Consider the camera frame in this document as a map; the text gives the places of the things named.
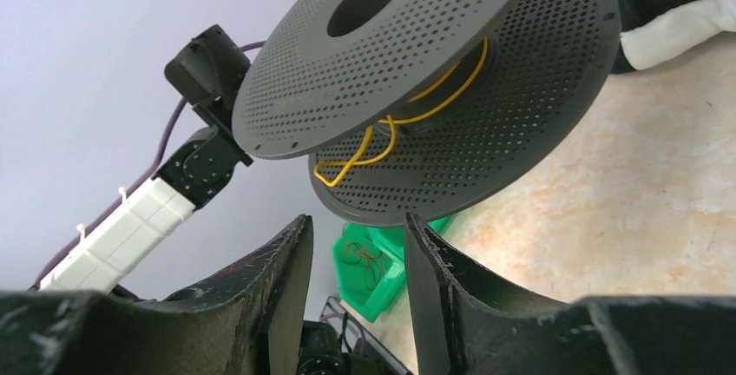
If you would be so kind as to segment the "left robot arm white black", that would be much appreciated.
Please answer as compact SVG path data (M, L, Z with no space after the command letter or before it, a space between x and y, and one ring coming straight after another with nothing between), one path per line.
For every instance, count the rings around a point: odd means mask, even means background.
M151 165L47 264L32 289L122 294L119 283L174 230L208 204L253 158L235 142L235 99L251 66L219 25L194 37L166 64L181 95Z

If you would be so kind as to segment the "black cable spool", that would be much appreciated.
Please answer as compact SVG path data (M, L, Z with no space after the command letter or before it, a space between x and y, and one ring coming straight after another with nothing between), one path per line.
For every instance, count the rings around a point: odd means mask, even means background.
M306 156L344 220L435 220L565 138L620 30L617 0L297 0L246 74L233 136L260 159Z

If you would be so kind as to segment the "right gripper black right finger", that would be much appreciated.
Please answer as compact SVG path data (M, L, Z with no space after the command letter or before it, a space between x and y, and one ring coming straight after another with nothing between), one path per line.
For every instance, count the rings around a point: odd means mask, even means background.
M506 280L404 219L421 374L732 374L735 300L588 296L561 302Z

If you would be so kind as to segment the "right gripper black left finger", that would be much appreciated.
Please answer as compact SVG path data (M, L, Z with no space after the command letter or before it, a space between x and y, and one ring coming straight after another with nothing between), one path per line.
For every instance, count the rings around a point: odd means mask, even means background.
M262 374L269 347L294 373L312 218L163 300L93 290L1 295L4 374Z

